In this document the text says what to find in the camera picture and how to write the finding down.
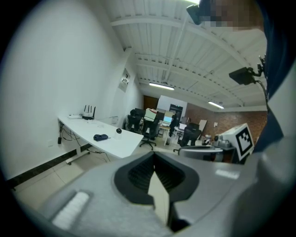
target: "desk leg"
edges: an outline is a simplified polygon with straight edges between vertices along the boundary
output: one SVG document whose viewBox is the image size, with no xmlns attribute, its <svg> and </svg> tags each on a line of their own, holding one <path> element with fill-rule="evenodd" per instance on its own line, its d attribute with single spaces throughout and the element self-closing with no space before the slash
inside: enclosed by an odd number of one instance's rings
<svg viewBox="0 0 296 237">
<path fill-rule="evenodd" d="M 167 130 L 166 130 L 166 139 L 165 139 L 165 144 L 164 144 L 163 146 L 165 146 L 165 145 L 166 145 L 166 143 L 167 143 L 167 138 L 168 138 L 168 134 L 169 134 L 169 132 L 170 132 L 170 131 L 167 129 Z"/>
<path fill-rule="evenodd" d="M 74 155 L 73 157 L 69 158 L 66 160 L 66 163 L 68 165 L 71 165 L 71 162 L 86 155 L 87 153 L 89 154 L 89 151 L 88 150 L 84 150 L 83 152 L 80 151 L 80 147 L 76 148 L 76 152 L 77 152 L 77 155 Z"/>
</svg>

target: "computer monitor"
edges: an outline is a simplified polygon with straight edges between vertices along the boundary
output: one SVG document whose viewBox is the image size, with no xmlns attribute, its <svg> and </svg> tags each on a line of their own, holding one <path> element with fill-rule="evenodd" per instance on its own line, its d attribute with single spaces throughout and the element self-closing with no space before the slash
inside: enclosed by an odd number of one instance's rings
<svg viewBox="0 0 296 237">
<path fill-rule="evenodd" d="M 179 124 L 179 129 L 181 129 L 181 130 L 184 130 L 184 129 L 185 129 L 185 127 L 187 127 L 187 125 L 186 125 L 186 124 Z"/>
<path fill-rule="evenodd" d="M 158 112 L 156 115 L 156 119 L 163 121 L 165 113 Z"/>
<path fill-rule="evenodd" d="M 167 123 L 171 123 L 172 122 L 172 118 L 165 116 L 165 118 L 163 119 L 163 121 L 164 122 L 167 122 Z"/>
</svg>

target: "power outlet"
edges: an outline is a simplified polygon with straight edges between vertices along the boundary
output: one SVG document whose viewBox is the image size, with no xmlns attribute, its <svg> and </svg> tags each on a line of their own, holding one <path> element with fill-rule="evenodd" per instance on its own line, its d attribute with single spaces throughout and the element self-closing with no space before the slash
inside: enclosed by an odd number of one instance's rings
<svg viewBox="0 0 296 237">
<path fill-rule="evenodd" d="M 48 147 L 52 147 L 52 146 L 54 146 L 54 141 L 53 141 L 53 140 L 48 140 L 48 141 L 47 141 L 47 146 L 48 146 Z"/>
</svg>

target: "tiled floor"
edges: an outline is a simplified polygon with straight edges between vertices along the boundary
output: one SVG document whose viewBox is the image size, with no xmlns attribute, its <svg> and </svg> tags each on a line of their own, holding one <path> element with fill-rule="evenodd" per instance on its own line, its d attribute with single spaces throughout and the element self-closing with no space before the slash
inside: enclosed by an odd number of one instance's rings
<svg viewBox="0 0 296 237">
<path fill-rule="evenodd" d="M 164 146 L 164 142 L 160 137 L 157 137 L 155 142 L 157 146 L 154 147 L 154 151 L 173 153 L 173 149 L 179 148 L 175 139 L 170 142 L 170 145 L 166 146 Z M 133 155 L 150 150 L 151 147 L 148 144 L 142 147 L 138 146 L 133 152 Z M 67 165 L 66 162 L 62 162 L 15 187 L 16 197 L 33 209 L 38 210 L 42 203 L 58 189 L 83 172 L 105 162 L 109 161 L 104 153 L 85 155 L 73 161 L 72 165 Z M 156 214 L 163 223 L 166 223 L 168 215 L 168 194 L 156 174 L 151 178 L 148 193 L 154 197 Z"/>
</svg>

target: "black office chair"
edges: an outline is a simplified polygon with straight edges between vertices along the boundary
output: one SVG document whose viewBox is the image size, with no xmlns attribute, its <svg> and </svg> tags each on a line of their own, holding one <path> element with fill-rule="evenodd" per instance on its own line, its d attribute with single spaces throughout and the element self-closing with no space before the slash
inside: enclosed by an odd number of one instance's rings
<svg viewBox="0 0 296 237">
<path fill-rule="evenodd" d="M 143 143 L 140 145 L 140 147 L 144 144 L 149 144 L 149 146 L 151 146 L 151 150 L 153 150 L 153 146 L 151 144 L 154 144 L 154 146 L 156 146 L 156 143 L 151 142 L 150 140 L 155 138 L 158 134 L 158 131 L 157 131 L 158 122 L 159 122 L 158 119 L 155 119 L 154 121 L 147 121 L 144 119 L 144 128 L 143 128 L 142 135 L 144 135 L 144 139 L 146 138 L 146 140 L 142 140 Z"/>
<path fill-rule="evenodd" d="M 133 117 L 128 115 L 128 129 L 131 132 L 139 133 L 140 132 L 140 121 L 141 117 Z"/>
<path fill-rule="evenodd" d="M 189 124 L 184 129 L 184 135 L 183 135 L 182 140 L 179 137 L 178 144 L 181 147 L 185 147 L 185 146 L 187 146 L 188 142 L 191 140 L 191 146 L 195 146 L 195 142 L 201 133 L 202 133 L 202 131 L 200 131 L 199 129 L 196 129 L 195 125 Z"/>
</svg>

